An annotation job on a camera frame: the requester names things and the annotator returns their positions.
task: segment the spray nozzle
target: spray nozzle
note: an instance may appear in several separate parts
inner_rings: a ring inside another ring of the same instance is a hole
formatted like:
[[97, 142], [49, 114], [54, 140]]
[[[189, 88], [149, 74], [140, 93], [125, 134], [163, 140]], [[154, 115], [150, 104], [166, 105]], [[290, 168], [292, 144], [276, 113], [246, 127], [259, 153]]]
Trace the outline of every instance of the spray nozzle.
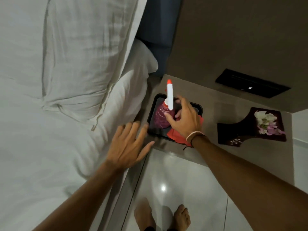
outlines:
[[167, 99], [165, 100], [165, 104], [168, 106], [168, 109], [173, 109], [173, 86], [171, 79], [167, 81]]

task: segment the white bracelet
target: white bracelet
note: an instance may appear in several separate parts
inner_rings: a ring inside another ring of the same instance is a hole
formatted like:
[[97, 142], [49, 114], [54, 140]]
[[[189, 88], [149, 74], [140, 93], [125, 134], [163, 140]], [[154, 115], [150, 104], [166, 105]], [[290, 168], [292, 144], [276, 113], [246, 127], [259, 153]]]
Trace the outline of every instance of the white bracelet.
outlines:
[[190, 133], [190, 135], [189, 135], [189, 136], [187, 136], [187, 138], [186, 138], [186, 141], [187, 141], [187, 142], [188, 142], [188, 138], [189, 138], [190, 136], [192, 136], [194, 133], [200, 133], [200, 134], [202, 134], [202, 135], [206, 136], [206, 135], [205, 135], [205, 134], [203, 134], [201, 131], [194, 131], [194, 132]]

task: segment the person's left hand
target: person's left hand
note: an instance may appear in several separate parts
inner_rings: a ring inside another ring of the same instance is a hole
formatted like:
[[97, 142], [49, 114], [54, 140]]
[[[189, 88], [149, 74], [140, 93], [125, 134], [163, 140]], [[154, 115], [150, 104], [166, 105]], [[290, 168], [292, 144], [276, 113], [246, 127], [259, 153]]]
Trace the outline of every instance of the person's left hand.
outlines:
[[119, 126], [113, 136], [106, 161], [112, 163], [116, 170], [125, 170], [134, 166], [146, 156], [155, 143], [152, 141], [141, 150], [149, 124], [142, 127], [136, 138], [139, 127], [140, 122], [129, 122]]

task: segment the folded red cloth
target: folded red cloth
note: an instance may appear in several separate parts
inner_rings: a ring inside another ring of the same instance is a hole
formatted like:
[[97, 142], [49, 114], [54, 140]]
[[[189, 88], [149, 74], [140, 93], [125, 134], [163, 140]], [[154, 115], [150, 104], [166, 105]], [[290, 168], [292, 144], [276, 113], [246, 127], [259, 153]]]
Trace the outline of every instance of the folded red cloth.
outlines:
[[[199, 118], [200, 118], [200, 124], [202, 125], [204, 119], [202, 118], [202, 116], [200, 116], [200, 115], [198, 115], [198, 116], [199, 116]], [[175, 129], [171, 129], [171, 130], [167, 133], [167, 136], [168, 136], [169, 138], [171, 138], [172, 140], [174, 140], [175, 142], [177, 142], [177, 143], [183, 143], [183, 144], [186, 144], [187, 146], [191, 147], [191, 144], [188, 143], [188, 142], [186, 141], [186, 139], [185, 139], [182, 135], [180, 135], [180, 133], [177, 132]]]

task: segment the black tray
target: black tray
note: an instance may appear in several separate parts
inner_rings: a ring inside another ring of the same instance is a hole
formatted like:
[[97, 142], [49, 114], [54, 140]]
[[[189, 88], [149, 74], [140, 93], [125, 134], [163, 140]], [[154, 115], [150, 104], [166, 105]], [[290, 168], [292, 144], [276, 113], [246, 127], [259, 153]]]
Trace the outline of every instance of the black tray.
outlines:
[[[152, 104], [152, 108], [151, 108], [151, 111], [150, 111], [150, 114], [149, 114], [149, 117], [148, 117], [148, 123], [150, 124], [149, 128], [148, 128], [148, 134], [152, 135], [152, 136], [157, 136], [157, 137], [160, 137], [160, 138], [163, 138], [163, 139], [175, 142], [174, 140], [172, 140], [171, 138], [169, 138], [167, 136], [167, 133], [171, 130], [171, 126], [168, 127], [168, 128], [161, 129], [161, 128], [156, 128], [155, 124], [154, 124], [154, 116], [153, 116], [153, 114], [155, 113], [155, 111], [158, 108], [158, 106], [166, 98], [167, 98], [167, 96], [165, 94], [162, 94], [162, 93], [159, 93], [159, 94], [157, 94], [155, 96], [153, 104]], [[201, 105], [195, 104], [195, 103], [192, 103], [192, 102], [190, 102], [190, 104], [192, 105], [192, 107], [195, 108], [195, 110], [197, 111], [198, 115], [202, 116], [203, 109], [202, 109]], [[181, 105], [177, 104], [177, 103], [174, 103], [175, 114], [180, 109], [181, 109]]]

